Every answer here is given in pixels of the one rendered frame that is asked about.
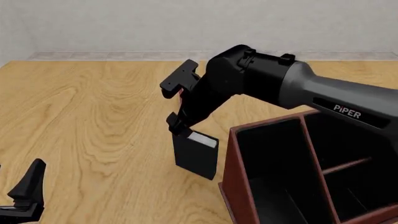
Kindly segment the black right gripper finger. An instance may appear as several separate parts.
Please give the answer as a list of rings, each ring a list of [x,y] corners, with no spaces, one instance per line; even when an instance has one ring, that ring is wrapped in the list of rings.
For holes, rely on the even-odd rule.
[[[185,123],[183,123],[183,121],[178,117],[176,113],[170,113],[170,115],[166,119],[166,123],[169,125],[169,131],[174,136],[190,135],[190,128]]]

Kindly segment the black book with white pages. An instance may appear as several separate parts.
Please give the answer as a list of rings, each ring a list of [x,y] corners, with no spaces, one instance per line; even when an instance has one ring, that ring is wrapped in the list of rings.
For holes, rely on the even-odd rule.
[[[201,132],[188,130],[172,135],[175,164],[208,180],[217,170],[219,139]]]

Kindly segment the red-brown desk caddy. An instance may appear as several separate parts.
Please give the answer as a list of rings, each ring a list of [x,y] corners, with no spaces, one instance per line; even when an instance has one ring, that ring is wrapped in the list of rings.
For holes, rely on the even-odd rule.
[[[219,184],[234,224],[398,224],[398,154],[318,111],[235,126]]]

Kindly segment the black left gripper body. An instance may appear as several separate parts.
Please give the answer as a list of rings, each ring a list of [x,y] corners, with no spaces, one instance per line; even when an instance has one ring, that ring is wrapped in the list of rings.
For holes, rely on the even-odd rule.
[[[40,203],[18,203],[13,206],[0,206],[0,224],[20,224],[38,222],[44,211]]]

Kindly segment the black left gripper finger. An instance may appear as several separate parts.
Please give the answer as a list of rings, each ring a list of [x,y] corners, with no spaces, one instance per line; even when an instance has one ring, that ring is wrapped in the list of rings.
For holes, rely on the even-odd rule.
[[[7,194],[14,203],[44,203],[43,184],[46,163],[37,158],[18,184]]]

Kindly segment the black plate on short stalk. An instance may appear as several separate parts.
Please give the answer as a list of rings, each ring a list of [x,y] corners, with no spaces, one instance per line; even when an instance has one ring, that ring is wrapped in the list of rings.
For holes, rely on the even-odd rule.
[[[196,74],[198,64],[191,59],[184,61],[164,81],[160,88],[164,98],[171,99],[177,93],[188,95],[198,83],[200,76]]]

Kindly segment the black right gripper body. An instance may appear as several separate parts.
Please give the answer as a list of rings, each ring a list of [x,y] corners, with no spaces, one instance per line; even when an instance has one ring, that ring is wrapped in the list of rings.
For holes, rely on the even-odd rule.
[[[180,96],[182,103],[178,118],[187,128],[207,119],[212,112],[232,97],[213,87],[207,78],[201,78],[192,89],[183,90]]]

